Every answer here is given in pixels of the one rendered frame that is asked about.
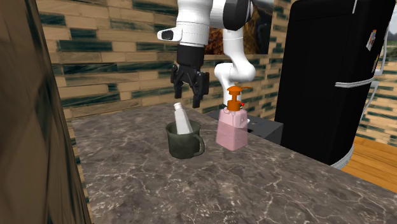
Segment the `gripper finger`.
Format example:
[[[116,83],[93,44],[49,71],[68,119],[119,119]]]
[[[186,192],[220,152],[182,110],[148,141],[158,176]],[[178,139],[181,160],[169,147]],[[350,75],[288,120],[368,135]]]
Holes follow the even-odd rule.
[[[197,72],[190,75],[190,87],[193,90],[192,108],[199,108],[203,96],[209,93],[209,73]]]
[[[172,65],[171,69],[171,83],[174,87],[174,97],[180,99],[182,97],[182,86],[183,86],[183,76],[186,70],[184,66],[178,66],[177,64]]]

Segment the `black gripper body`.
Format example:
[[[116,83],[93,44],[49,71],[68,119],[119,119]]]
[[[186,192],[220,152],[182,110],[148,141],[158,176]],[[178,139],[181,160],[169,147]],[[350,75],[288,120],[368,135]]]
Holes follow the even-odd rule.
[[[196,82],[200,68],[204,63],[204,47],[178,45],[178,75],[183,82]]]

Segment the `white tube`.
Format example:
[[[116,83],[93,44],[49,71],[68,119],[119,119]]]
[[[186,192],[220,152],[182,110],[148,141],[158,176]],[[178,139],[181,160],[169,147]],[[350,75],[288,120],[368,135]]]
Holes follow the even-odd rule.
[[[193,132],[192,126],[190,124],[185,109],[182,107],[182,104],[180,102],[175,103],[174,109],[175,109],[174,116],[175,116],[177,133],[179,135],[192,133]]]

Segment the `pink soap bottle orange pump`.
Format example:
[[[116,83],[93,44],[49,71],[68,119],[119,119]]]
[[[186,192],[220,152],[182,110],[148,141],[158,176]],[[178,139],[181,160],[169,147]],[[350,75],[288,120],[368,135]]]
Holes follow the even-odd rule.
[[[219,112],[216,142],[222,147],[235,151],[247,145],[247,111],[242,109],[243,103],[237,99],[246,87],[232,86],[228,88],[232,96],[225,108]]]

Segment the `dark green mug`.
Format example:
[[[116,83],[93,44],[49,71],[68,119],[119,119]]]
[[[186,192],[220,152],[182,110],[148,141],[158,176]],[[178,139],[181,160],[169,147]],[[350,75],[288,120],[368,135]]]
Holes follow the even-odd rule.
[[[193,158],[205,152],[205,142],[200,137],[201,125],[193,120],[189,120],[193,132],[189,134],[177,133],[176,123],[169,123],[165,130],[169,145],[169,153],[178,159]]]

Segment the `dark robot stand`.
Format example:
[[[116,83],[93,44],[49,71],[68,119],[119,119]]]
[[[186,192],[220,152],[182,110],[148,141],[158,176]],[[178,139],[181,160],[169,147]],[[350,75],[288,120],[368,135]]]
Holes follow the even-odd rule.
[[[219,119],[220,109],[213,111],[208,116]],[[275,144],[281,143],[282,128],[283,124],[271,120],[266,120],[263,118],[247,115],[249,123],[247,125],[247,133],[256,135],[258,137],[264,138]]]

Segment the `black refrigerator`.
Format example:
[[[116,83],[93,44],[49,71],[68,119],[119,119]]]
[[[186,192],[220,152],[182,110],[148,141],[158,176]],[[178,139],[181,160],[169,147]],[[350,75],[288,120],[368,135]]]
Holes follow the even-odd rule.
[[[275,120],[281,145],[334,168],[350,160],[396,0],[296,0]]]

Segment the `brown wooden panel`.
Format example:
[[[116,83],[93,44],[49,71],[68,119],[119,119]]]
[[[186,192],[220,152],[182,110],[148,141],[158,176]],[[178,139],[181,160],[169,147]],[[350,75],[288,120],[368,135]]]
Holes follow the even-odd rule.
[[[91,224],[35,0],[0,0],[0,224]]]

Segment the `brown wall picture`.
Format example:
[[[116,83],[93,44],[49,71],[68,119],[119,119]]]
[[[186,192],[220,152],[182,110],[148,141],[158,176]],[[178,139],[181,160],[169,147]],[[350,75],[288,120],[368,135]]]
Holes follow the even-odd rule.
[[[274,0],[253,0],[253,17],[243,27],[245,54],[268,54]],[[223,29],[210,27],[205,54],[223,55]]]

